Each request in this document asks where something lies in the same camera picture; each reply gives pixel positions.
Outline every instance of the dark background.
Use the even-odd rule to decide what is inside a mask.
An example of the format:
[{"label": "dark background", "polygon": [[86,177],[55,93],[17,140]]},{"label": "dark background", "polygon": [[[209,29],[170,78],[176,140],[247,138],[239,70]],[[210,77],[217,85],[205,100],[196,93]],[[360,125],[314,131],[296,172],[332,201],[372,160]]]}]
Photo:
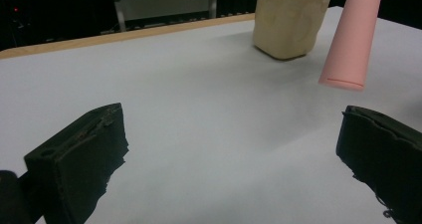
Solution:
[{"label": "dark background", "polygon": [[[217,17],[252,13],[256,2],[218,0]],[[422,0],[381,0],[378,17],[422,29]],[[113,0],[0,0],[0,50],[97,36],[116,24]]]}]

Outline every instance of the beige container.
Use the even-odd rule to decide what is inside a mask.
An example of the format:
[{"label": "beige container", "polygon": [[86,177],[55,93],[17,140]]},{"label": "beige container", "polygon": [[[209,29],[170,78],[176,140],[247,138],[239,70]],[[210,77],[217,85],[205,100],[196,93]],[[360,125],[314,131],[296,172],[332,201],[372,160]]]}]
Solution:
[{"label": "beige container", "polygon": [[305,55],[313,47],[329,0],[258,0],[254,44],[276,59]]}]

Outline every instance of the table surface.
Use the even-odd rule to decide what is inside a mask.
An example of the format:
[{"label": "table surface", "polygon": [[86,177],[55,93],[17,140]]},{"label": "table surface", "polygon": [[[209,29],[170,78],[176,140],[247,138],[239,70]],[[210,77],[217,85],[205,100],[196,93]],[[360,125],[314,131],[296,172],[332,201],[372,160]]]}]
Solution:
[{"label": "table surface", "polygon": [[335,145],[347,105],[422,130],[422,33],[378,20],[365,91],[320,86],[340,14],[287,62],[253,20],[0,60],[0,167],[122,103],[129,153],[87,223],[393,223]]}]

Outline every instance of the pink object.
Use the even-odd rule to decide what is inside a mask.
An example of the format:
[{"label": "pink object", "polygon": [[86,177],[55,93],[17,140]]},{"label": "pink object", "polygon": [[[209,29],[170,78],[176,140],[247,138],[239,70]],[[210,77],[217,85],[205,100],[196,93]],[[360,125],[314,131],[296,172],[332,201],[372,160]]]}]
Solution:
[{"label": "pink object", "polygon": [[319,78],[321,84],[362,91],[381,0],[346,0]]}]

